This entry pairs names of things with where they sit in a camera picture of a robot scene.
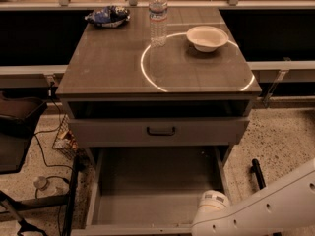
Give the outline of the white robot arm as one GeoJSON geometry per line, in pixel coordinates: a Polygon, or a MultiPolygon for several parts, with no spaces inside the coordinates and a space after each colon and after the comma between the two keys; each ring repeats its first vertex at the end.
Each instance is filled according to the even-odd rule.
{"type": "Polygon", "coordinates": [[[209,190],[191,226],[193,236],[265,236],[315,224],[315,159],[233,205],[209,190]]]}

